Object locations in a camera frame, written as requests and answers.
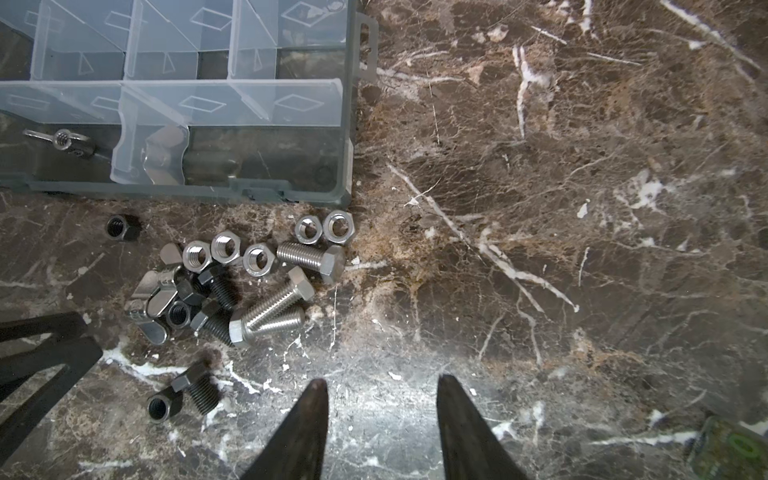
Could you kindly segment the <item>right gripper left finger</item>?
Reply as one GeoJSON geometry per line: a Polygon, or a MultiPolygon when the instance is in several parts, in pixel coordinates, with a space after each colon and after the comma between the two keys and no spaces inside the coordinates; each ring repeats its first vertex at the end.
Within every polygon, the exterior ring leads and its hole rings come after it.
{"type": "Polygon", "coordinates": [[[311,380],[240,479],[320,479],[329,421],[328,387],[311,380]]]}

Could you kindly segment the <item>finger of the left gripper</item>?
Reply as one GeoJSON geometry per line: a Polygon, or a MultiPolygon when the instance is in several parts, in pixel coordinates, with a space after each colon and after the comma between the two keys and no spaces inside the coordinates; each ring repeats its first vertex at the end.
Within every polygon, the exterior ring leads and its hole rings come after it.
{"type": "Polygon", "coordinates": [[[92,337],[67,340],[1,359],[1,398],[6,399],[33,376],[55,374],[1,421],[1,462],[17,451],[48,412],[102,358],[103,350],[92,337]]]}
{"type": "Polygon", "coordinates": [[[58,313],[3,322],[1,324],[1,342],[50,334],[47,341],[59,343],[80,338],[86,331],[87,324],[79,313],[58,313]]]}

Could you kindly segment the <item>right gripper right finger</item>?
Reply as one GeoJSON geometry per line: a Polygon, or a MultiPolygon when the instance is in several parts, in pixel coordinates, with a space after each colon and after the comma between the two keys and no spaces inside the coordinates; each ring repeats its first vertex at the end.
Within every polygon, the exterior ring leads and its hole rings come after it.
{"type": "Polygon", "coordinates": [[[455,376],[440,375],[436,410],[446,479],[527,479],[455,376]]]}

